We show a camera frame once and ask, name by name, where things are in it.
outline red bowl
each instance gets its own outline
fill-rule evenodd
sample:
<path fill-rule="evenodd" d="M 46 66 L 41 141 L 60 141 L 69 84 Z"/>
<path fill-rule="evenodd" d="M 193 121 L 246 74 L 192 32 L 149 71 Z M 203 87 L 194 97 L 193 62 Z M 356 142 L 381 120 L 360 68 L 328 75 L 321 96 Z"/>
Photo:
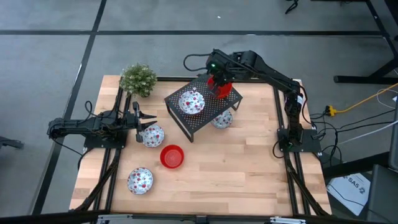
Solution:
<path fill-rule="evenodd" d="M 179 167 L 184 160 L 184 152 L 179 146 L 176 145 L 168 145 L 164 147 L 162 152 L 160 153 L 160 161 L 163 166 L 174 169 Z"/>
<path fill-rule="evenodd" d="M 207 86 L 210 89 L 212 89 L 214 88 L 213 84 L 214 84 L 213 76 L 210 76 L 210 78 L 207 80 Z M 225 84 L 222 87 L 219 86 L 218 90 L 216 91 L 217 92 L 216 98 L 217 99 L 226 98 L 229 95 L 229 93 L 231 93 L 231 90 L 232 90 L 232 83 Z"/>

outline metal bracket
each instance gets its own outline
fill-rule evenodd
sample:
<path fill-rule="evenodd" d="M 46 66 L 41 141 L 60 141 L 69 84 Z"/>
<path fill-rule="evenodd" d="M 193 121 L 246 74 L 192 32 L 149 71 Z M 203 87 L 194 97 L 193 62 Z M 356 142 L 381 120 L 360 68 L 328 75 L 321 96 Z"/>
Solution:
<path fill-rule="evenodd" d="M 209 224 L 206 215 L 197 215 L 196 224 Z"/>
<path fill-rule="evenodd" d="M 283 152 L 322 152 L 320 141 L 317 139 L 312 139 L 312 136 L 317 135 L 316 130 L 303 129 L 303 144 L 301 146 L 291 146 L 289 143 L 284 141 L 287 135 L 287 129 L 278 129 L 278 140 L 279 149 Z"/>
<path fill-rule="evenodd" d="M 114 214 L 114 215 L 98 215 L 98 221 L 126 220 L 132 219 L 133 214 Z"/>
<path fill-rule="evenodd" d="M 84 147 L 122 149 L 126 145 L 128 131 L 117 133 L 114 139 L 103 139 L 100 136 L 87 136 Z"/>
<path fill-rule="evenodd" d="M 276 224 L 305 224 L 305 220 L 295 218 L 271 217 L 271 223 Z"/>

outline paper sign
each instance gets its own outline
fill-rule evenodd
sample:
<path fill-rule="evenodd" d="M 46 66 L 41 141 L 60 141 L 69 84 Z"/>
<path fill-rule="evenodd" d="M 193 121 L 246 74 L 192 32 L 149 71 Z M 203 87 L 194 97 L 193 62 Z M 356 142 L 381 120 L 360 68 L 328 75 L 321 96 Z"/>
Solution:
<path fill-rule="evenodd" d="M 351 174 L 345 177 L 333 178 L 329 182 L 327 190 L 334 198 L 358 216 L 363 209 L 363 205 L 368 201 L 370 186 L 370 181 L 362 174 Z"/>

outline cable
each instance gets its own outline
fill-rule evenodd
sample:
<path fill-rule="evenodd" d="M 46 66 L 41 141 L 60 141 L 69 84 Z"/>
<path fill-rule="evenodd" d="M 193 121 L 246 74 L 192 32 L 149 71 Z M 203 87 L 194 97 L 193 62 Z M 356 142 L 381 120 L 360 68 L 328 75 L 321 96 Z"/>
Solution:
<path fill-rule="evenodd" d="M 204 69 L 206 69 L 206 67 L 197 68 L 197 69 L 190 69 L 190 68 L 188 68 L 187 65 L 185 64 L 185 61 L 187 60 L 187 58 L 192 57 L 192 56 L 204 57 L 204 56 L 210 56 L 210 54 L 190 54 L 190 55 L 185 56 L 184 61 L 182 62 L 182 64 L 184 65 L 184 68 L 185 68 L 185 69 L 187 69 L 187 70 L 190 71 L 190 72 L 196 72 L 196 71 L 199 71 L 199 70 L 204 70 Z"/>
<path fill-rule="evenodd" d="M 51 140 L 53 140 L 53 141 L 54 141 L 55 143 L 57 143 L 58 145 L 63 146 L 63 147 L 65 147 L 65 148 L 67 148 L 67 149 L 69 149 L 69 150 L 71 150 L 71 151 L 73 151 L 73 152 L 79 154 L 80 156 L 83 156 L 82 153 L 80 153 L 80 152 L 78 152 L 78 151 L 76 151 L 76 150 L 74 150 L 74 149 L 71 149 L 71 148 L 69 148 L 68 146 L 65 146 L 65 145 L 63 145 L 63 144 L 61 144 L 61 143 L 59 143 L 59 142 L 57 142 L 55 139 L 52 138 Z"/>
<path fill-rule="evenodd" d="M 85 153 L 83 153 L 83 155 L 81 155 L 79 161 L 77 162 L 77 170 L 80 169 L 80 163 L 81 163 L 81 160 L 83 159 L 83 157 L 84 157 L 85 155 L 87 155 L 87 153 L 89 153 L 92 149 L 93 149 L 93 148 L 87 148 L 87 151 L 86 151 Z"/>
<path fill-rule="evenodd" d="M 87 103 L 90 104 L 90 110 L 88 110 L 88 108 L 87 108 Z M 89 100 L 86 101 L 86 103 L 85 103 L 85 109 L 86 109 L 86 111 L 88 112 L 88 115 L 87 115 L 86 119 L 84 119 L 83 121 L 77 122 L 77 124 L 83 124 L 84 122 L 86 122 L 86 121 L 88 120 L 88 118 L 90 118 L 90 115 L 92 115 L 92 112 L 93 112 L 93 104 L 91 103 L 91 101 L 89 101 Z"/>
<path fill-rule="evenodd" d="M 383 106 L 386 106 L 386 107 L 391 108 L 391 109 L 395 109 L 395 107 L 392 107 L 392 106 L 389 106 L 389 105 L 387 105 L 387 104 L 384 104 L 384 103 L 381 103 L 381 102 L 380 102 L 380 99 L 379 99 L 379 92 L 382 91 L 382 90 L 387 90 L 387 89 L 380 89 L 379 91 L 377 91 L 377 96 L 376 96 L 376 98 L 377 98 L 378 102 L 379 102 L 381 105 L 383 105 Z M 394 93 L 396 93 L 396 94 L 398 95 L 398 92 L 395 91 L 395 90 L 388 90 L 388 91 L 394 92 Z"/>
<path fill-rule="evenodd" d="M 305 108 L 305 104 L 307 103 L 307 100 L 308 100 L 307 92 L 305 91 L 305 88 L 304 88 L 303 86 L 300 85 L 300 88 L 303 90 L 303 92 L 304 92 L 304 97 L 305 97 L 303 106 L 302 106 L 302 108 L 301 108 L 301 114 L 302 114 L 303 119 L 305 120 L 305 122 L 307 122 L 308 124 L 311 124 L 311 125 L 313 126 L 314 123 L 309 122 L 309 121 L 305 118 L 305 116 L 304 116 L 304 108 Z"/>
<path fill-rule="evenodd" d="M 331 164 L 331 157 L 335 154 L 335 152 L 336 152 L 336 149 L 338 148 L 338 146 L 337 146 L 337 143 L 338 143 L 338 132 L 337 132 L 337 129 L 333 126 L 333 125 L 331 125 L 330 123 L 327 123 L 327 122 L 314 122 L 314 123 L 323 123 L 323 124 L 327 124 L 327 125 L 330 125 L 334 130 L 335 130 L 335 143 L 334 143 L 334 145 L 331 145 L 331 146 L 328 146 L 328 147 L 326 147 L 326 148 L 324 148 L 323 150 L 322 150 L 322 152 L 324 151 L 324 150 L 326 150 L 326 149 L 328 149 L 329 147 L 332 147 L 333 146 L 333 149 L 331 150 L 331 152 L 330 152 L 330 157 L 329 157 L 329 161 L 330 161 L 330 164 Z M 339 151 L 340 151 L 340 161 L 342 161 L 343 159 L 342 159 L 342 155 L 341 155 L 341 150 L 340 150 L 340 148 L 338 149 Z"/>
<path fill-rule="evenodd" d="M 320 115 L 319 117 L 317 117 L 317 118 L 311 118 L 311 116 L 314 116 L 314 115 Z M 326 111 L 324 111 L 323 113 L 315 113 L 315 114 L 310 114 L 310 119 L 319 119 L 319 118 L 324 118 L 325 117 L 325 115 L 326 115 Z"/>
<path fill-rule="evenodd" d="M 87 113 L 88 113 L 88 116 L 87 116 L 87 118 L 86 118 L 84 121 L 86 121 L 86 120 L 90 117 L 90 115 L 92 115 L 92 116 L 94 116 L 94 117 L 97 117 L 97 118 L 108 118 L 108 117 L 111 116 L 112 112 L 115 110 L 115 107 L 116 107 L 116 105 L 113 106 L 111 112 L 110 112 L 108 115 L 106 115 L 106 116 L 104 116 L 103 113 L 94 114 L 94 113 L 93 113 L 93 104 L 92 104 L 92 102 L 91 102 L 90 100 L 88 100 L 88 101 L 86 101 L 86 103 L 85 103 L 85 109 L 86 109 L 86 111 L 87 111 Z"/>
<path fill-rule="evenodd" d="M 345 112 L 347 112 L 347 111 L 349 111 L 349 110 L 352 110 L 352 109 L 355 108 L 356 106 L 358 106 L 358 105 L 360 105 L 360 104 L 362 104 L 362 103 L 364 103 L 364 102 L 370 100 L 371 98 L 374 98 L 375 96 L 377 96 L 377 95 L 379 95 L 379 94 L 381 94 L 381 93 L 384 93 L 385 91 L 387 91 L 387 90 L 389 90 L 389 89 L 391 89 L 391 88 L 394 88 L 394 87 L 397 86 L 397 85 L 398 85 L 398 83 L 393 84 L 392 86 L 390 86 L 389 88 L 386 88 L 385 90 L 381 91 L 380 93 L 376 93 L 376 94 L 374 94 L 374 95 L 372 95 L 372 96 L 370 96 L 370 97 L 368 97 L 368 98 L 366 98 L 366 99 L 360 101 L 359 103 L 356 103 L 356 104 L 354 104 L 353 106 L 350 106 L 349 108 L 347 108 L 347 109 L 345 109 L 345 110 L 341 110 L 341 111 L 336 110 L 335 113 L 345 113 Z"/>
<path fill-rule="evenodd" d="M 299 6 L 299 0 L 293 0 L 293 4 L 287 8 L 285 11 L 285 14 L 288 14 L 291 10 L 295 9 L 297 6 Z"/>
<path fill-rule="evenodd" d="M 13 140 L 13 139 L 0 140 L 0 142 L 4 142 L 4 141 L 15 141 L 15 142 L 18 142 L 18 143 L 22 143 L 20 140 Z"/>
<path fill-rule="evenodd" d="M 325 121 L 325 115 L 323 115 L 322 118 L 323 118 L 323 129 L 324 129 L 324 131 L 323 131 L 323 136 L 319 139 L 319 141 L 322 141 L 323 138 L 326 136 L 326 121 Z"/>
<path fill-rule="evenodd" d="M 361 203 L 354 202 L 354 201 L 352 201 L 352 200 L 348 200 L 347 198 L 344 198 L 344 197 L 334 188 L 334 186 L 332 186 L 332 185 L 330 185 L 330 184 L 328 184 L 328 186 L 332 187 L 333 190 L 335 190 L 335 192 L 336 192 L 338 195 L 340 195 L 340 197 L 341 197 L 342 199 L 346 200 L 347 202 L 355 203 L 355 204 L 357 204 L 357 205 L 360 205 L 360 206 L 362 206 L 362 207 L 365 207 L 365 205 L 363 205 L 363 204 L 361 204 Z M 388 218 L 386 218 L 386 217 L 383 216 L 383 215 L 380 215 L 379 213 L 377 213 L 377 212 L 371 210 L 370 208 L 367 208 L 367 210 L 369 210 L 370 212 L 373 212 L 373 213 L 376 214 L 377 216 L 379 216 L 379 217 L 385 219 L 387 222 L 392 223 L 392 221 L 390 221 Z"/>
<path fill-rule="evenodd" d="M 374 134 L 374 133 L 376 133 L 376 132 L 378 132 L 378 131 L 382 131 L 383 129 L 386 129 L 386 128 L 388 128 L 388 127 L 390 127 L 390 126 L 392 126 L 392 125 L 394 125 L 394 124 L 396 124 L 396 123 L 398 123 L 398 120 L 397 120 L 397 121 L 394 121 L 393 123 L 388 124 L 388 125 L 385 126 L 385 127 L 379 128 L 379 129 L 377 129 L 377 130 L 371 131 L 371 132 L 366 133 L 366 134 L 362 134 L 362 135 L 360 135 L 360 136 L 356 136 L 355 138 L 351 138 L 351 139 L 346 140 L 346 141 L 343 141 L 343 142 L 341 142 L 341 143 L 339 143 L 339 144 L 344 144 L 344 143 L 350 142 L 350 141 L 352 141 L 352 140 L 359 139 L 359 138 L 368 136 L 368 135 L 370 135 L 370 134 Z"/>
<path fill-rule="evenodd" d="M 281 158 L 283 158 L 283 156 L 276 156 L 276 154 L 275 154 L 275 147 L 276 147 L 276 145 L 279 143 L 279 140 L 277 141 L 277 142 L 275 142 L 275 144 L 274 144 L 274 146 L 272 147 L 272 155 L 274 155 L 276 158 L 278 158 L 278 159 L 281 159 Z"/>
<path fill-rule="evenodd" d="M 365 125 L 361 125 L 361 126 L 357 126 L 355 128 L 350 128 L 350 129 L 346 129 L 346 130 L 342 130 L 342 131 L 337 131 L 337 133 L 342 133 L 345 131 L 352 131 L 358 128 L 363 128 L 363 127 L 368 127 L 368 126 L 373 126 L 373 125 L 378 125 L 378 124 L 391 124 L 394 121 L 385 121 L 385 122 L 378 122 L 378 123 L 373 123 L 373 124 L 365 124 Z"/>
<path fill-rule="evenodd" d="M 328 148 L 330 148 L 330 147 L 334 147 L 334 145 L 330 145 L 330 146 L 327 146 L 327 147 L 325 147 L 324 149 L 322 149 L 322 152 L 324 152 L 325 150 L 327 150 Z M 343 163 L 343 155 L 342 155 L 342 153 L 341 153 L 341 149 L 338 147 L 338 146 L 336 146 L 336 149 L 338 150 L 338 152 L 340 153 L 340 164 L 342 164 Z M 330 152 L 330 157 L 329 157 L 329 159 L 326 161 L 326 162 L 322 162 L 321 160 L 320 160 L 320 162 L 321 162 L 321 164 L 326 164 L 326 163 L 330 163 L 330 166 L 332 166 L 332 164 L 331 164 L 331 158 L 333 157 L 333 155 L 335 154 L 335 150 L 333 151 L 331 151 Z"/>
<path fill-rule="evenodd" d="M 352 125 L 352 124 L 358 124 L 358 123 L 360 123 L 362 121 L 366 121 L 366 120 L 369 120 L 369 119 L 372 119 L 372 118 L 377 118 L 378 116 L 381 116 L 381 115 L 384 115 L 384 114 L 387 114 L 387 113 L 391 113 L 393 111 L 395 111 L 395 110 L 389 110 L 389 111 L 386 111 L 386 112 L 383 112 L 383 113 L 380 113 L 380 114 L 377 114 L 377 115 L 374 115 L 374 116 L 371 116 L 371 117 L 368 117 L 368 118 L 364 118 L 364 119 L 359 120 L 357 122 L 353 122 L 353 123 L 350 123 L 350 124 L 343 125 L 342 127 L 338 128 L 338 129 L 343 129 L 343 127 L 347 127 L 347 126 Z"/>

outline gray carpet floor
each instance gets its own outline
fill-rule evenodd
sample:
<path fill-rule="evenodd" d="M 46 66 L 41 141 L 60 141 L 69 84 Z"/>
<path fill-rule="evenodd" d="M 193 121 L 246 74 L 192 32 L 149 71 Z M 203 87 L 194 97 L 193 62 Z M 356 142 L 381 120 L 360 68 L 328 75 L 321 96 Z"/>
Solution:
<path fill-rule="evenodd" d="M 3 0 L 0 29 L 91 30 L 100 0 Z M 301 0 L 290 14 L 282 0 L 108 0 L 99 30 L 377 30 L 365 3 Z M 390 35 L 398 28 L 384 1 L 373 1 Z M 61 117 L 88 41 L 87 35 L 0 35 L 0 136 L 25 142 L 23 150 L 0 149 L 0 217 L 27 215 L 44 171 L 52 141 L 48 122 Z M 251 35 L 102 35 L 97 36 L 73 110 L 84 118 L 84 102 L 95 104 L 103 75 L 119 75 L 131 64 L 147 63 L 160 76 L 195 76 L 182 66 L 184 56 L 254 50 L 274 69 L 303 81 L 311 113 L 325 105 L 346 108 L 386 85 L 337 84 L 334 75 L 366 76 L 392 58 L 384 39 L 369 37 L 279 37 Z M 192 60 L 201 67 L 204 60 Z M 394 106 L 393 93 L 381 101 Z M 326 120 L 341 126 L 389 108 L 376 99 Z M 391 121 L 392 114 L 374 120 Z M 340 140 L 376 127 L 344 133 Z M 333 133 L 322 146 L 333 143 Z M 391 130 L 341 147 L 352 161 L 389 149 Z M 83 138 L 65 145 L 81 150 Z M 62 150 L 44 213 L 65 212 L 75 184 L 78 156 Z"/>

